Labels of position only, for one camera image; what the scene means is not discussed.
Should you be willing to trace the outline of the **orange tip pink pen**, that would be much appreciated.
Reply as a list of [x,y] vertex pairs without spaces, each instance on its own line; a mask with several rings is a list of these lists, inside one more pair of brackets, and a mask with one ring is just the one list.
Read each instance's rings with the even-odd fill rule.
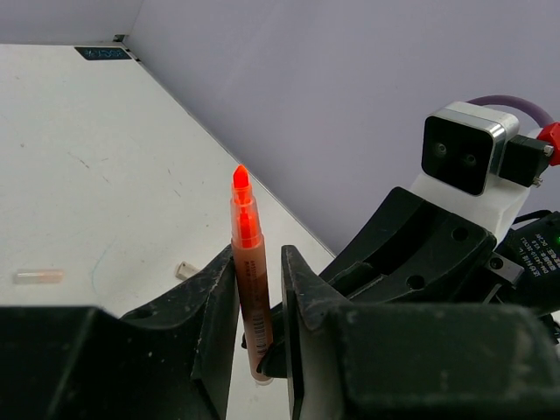
[[273,344],[265,241],[249,171],[242,164],[233,172],[230,206],[231,246],[250,373],[256,383],[267,385],[272,379],[259,370]]

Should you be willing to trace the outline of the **clear peach pen cap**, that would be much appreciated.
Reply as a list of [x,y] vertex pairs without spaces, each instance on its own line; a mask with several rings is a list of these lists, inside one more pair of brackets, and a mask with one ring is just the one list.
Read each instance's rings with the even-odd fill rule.
[[22,269],[13,277],[15,284],[57,284],[64,278],[60,269]]

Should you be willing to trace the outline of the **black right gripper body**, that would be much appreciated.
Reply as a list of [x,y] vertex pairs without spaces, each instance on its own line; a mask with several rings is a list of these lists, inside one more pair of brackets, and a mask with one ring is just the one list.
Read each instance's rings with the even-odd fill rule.
[[519,305],[543,323],[559,344],[559,212],[519,216],[484,269],[485,304]]

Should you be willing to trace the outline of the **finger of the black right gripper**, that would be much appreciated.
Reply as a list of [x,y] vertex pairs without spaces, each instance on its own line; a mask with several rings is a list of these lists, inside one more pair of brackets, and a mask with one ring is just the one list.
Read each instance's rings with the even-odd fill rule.
[[269,310],[242,307],[242,347],[248,352],[250,373],[254,379],[285,378],[285,334],[283,305]]
[[485,228],[396,187],[320,277],[355,302],[452,302],[496,243]]

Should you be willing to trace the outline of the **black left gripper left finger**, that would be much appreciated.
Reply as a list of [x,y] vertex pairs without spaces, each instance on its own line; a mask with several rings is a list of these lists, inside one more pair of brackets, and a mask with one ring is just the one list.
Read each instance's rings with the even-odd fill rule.
[[231,248],[147,304],[1,310],[4,419],[222,419],[239,301]]

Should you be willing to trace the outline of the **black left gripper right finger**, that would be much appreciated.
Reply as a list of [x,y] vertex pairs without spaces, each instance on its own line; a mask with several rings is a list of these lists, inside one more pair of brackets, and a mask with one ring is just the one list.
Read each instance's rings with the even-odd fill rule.
[[559,359],[511,305],[354,303],[282,248],[294,419],[556,419]]

